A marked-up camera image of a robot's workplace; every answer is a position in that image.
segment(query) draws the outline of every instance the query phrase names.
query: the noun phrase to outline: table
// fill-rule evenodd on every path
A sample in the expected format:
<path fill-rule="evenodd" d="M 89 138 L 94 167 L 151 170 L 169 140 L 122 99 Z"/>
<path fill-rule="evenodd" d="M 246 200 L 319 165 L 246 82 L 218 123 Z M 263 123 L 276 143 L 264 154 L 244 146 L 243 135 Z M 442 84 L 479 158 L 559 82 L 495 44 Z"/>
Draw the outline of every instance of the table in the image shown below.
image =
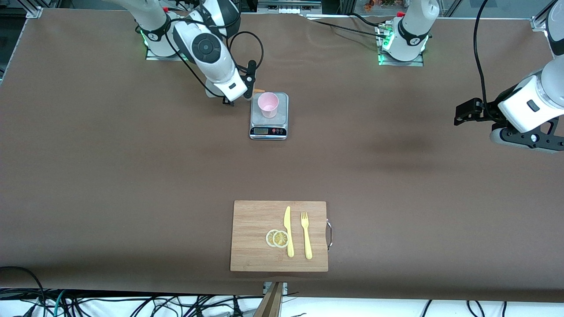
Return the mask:
<path fill-rule="evenodd" d="M 437 20 L 425 66 L 400 68 L 378 65 L 370 36 L 244 15 L 265 46 L 256 88 L 290 96 L 289 138 L 259 142 L 247 102 L 145 61 L 129 13 L 45 10 L 0 87 L 0 264 L 46 288 L 260 294 L 283 280 L 301 296 L 559 301 L 562 156 L 452 124 L 480 92 L 473 24 Z M 252 37 L 233 51 L 259 57 Z M 551 58 L 526 20 L 482 21 L 479 51 L 490 99 Z M 234 200 L 327 201 L 329 272 L 230 272 Z"/>

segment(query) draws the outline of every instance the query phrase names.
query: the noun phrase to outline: cutting board handle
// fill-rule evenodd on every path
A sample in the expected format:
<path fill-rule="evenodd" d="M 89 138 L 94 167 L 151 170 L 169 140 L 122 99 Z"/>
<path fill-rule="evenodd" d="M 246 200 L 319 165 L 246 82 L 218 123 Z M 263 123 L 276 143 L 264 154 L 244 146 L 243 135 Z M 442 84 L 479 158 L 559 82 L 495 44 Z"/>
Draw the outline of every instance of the cutting board handle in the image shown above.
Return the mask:
<path fill-rule="evenodd" d="M 331 226 L 329 219 L 327 219 L 327 227 L 329 227 L 329 244 L 327 245 L 327 252 L 329 252 L 329 249 L 333 245 L 333 227 Z"/>

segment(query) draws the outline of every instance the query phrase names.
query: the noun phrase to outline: white floor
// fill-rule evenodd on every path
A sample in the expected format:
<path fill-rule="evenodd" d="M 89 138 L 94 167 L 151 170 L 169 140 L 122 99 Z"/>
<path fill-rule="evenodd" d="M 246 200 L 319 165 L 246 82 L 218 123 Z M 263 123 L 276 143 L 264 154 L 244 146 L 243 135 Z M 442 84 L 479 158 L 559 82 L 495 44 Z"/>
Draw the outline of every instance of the white floor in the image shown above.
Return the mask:
<path fill-rule="evenodd" d="M 229 296 L 217 296 L 210 301 L 217 302 L 228 299 Z M 156 304 L 164 302 L 167 297 L 157 300 Z M 181 297 L 183 304 L 194 303 L 195 297 Z M 92 317 L 127 317 L 142 303 L 142 301 L 127 302 L 101 302 L 89 301 L 81 305 L 82 309 Z M 255 309 L 260 299 L 240 300 L 242 311 Z M 306 313 L 304 317 L 331 317 L 331 316 L 371 316 L 371 317 L 420 317 L 426 300 L 368 300 L 345 298 L 295 298 L 287 297 L 282 305 L 280 317 L 293 317 Z M 501 316 L 501 302 L 481 301 L 486 317 Z M 0 301 L 0 317 L 22 316 L 31 303 L 20 301 Z M 177 305 L 169 305 L 180 314 Z M 473 304 L 474 311 L 480 316 L 479 310 Z M 147 305 L 139 317 L 149 317 L 154 308 L 153 304 Z M 228 307 L 216 307 L 204 310 L 205 317 L 212 317 L 222 312 L 232 311 Z M 42 309 L 36 309 L 33 317 L 43 316 Z M 176 313 L 169 309 L 161 309 L 155 317 L 176 317 Z M 465 301 L 433 301 L 426 317 L 472 317 L 466 308 Z M 506 317 L 564 317 L 564 303 L 531 303 L 509 302 Z"/>

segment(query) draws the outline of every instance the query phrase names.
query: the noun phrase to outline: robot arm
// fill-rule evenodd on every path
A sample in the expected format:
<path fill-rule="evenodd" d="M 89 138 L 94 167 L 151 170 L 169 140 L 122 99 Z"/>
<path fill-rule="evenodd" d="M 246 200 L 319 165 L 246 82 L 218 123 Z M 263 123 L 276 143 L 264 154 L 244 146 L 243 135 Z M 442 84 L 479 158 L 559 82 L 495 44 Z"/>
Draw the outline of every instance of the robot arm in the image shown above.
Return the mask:
<path fill-rule="evenodd" d="M 158 0 L 107 1 L 129 10 L 155 55 L 168 57 L 179 50 L 196 64 L 207 78 L 205 85 L 209 97 L 225 96 L 232 102 L 248 90 L 221 39 L 239 31 L 239 10 L 230 0 L 202 0 L 186 20 L 172 23 L 171 17 L 179 16 L 165 13 Z M 173 41 L 169 43 L 166 36 Z"/>
<path fill-rule="evenodd" d="M 206 76 L 211 92 L 234 101 L 247 91 L 227 47 L 206 26 L 180 21 L 174 25 L 173 37 L 180 52 Z"/>
<path fill-rule="evenodd" d="M 547 36 L 552 61 L 487 105 L 474 98 L 456 107 L 455 126 L 466 121 L 496 121 L 490 134 L 495 143 L 549 153 L 564 151 L 564 138 L 554 134 L 559 116 L 564 115 L 564 0 L 550 10 Z M 547 133 L 540 128 L 544 123 L 550 125 Z"/>
<path fill-rule="evenodd" d="M 429 31 L 439 16 L 437 0 L 412 0 L 406 14 L 386 22 L 391 32 L 382 41 L 382 49 L 399 61 L 411 61 L 425 49 Z"/>

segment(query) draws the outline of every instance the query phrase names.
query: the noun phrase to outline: plastic cup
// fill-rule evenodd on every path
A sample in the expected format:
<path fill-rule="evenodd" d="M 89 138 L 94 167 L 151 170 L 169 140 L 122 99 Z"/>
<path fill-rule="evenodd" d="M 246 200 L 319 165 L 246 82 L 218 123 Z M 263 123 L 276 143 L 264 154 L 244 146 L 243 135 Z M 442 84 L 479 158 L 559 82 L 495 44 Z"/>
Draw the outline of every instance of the plastic cup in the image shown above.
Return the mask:
<path fill-rule="evenodd" d="M 274 93 L 263 93 L 258 97 L 258 107 L 261 109 L 262 115 L 266 118 L 276 116 L 278 109 L 278 97 Z"/>

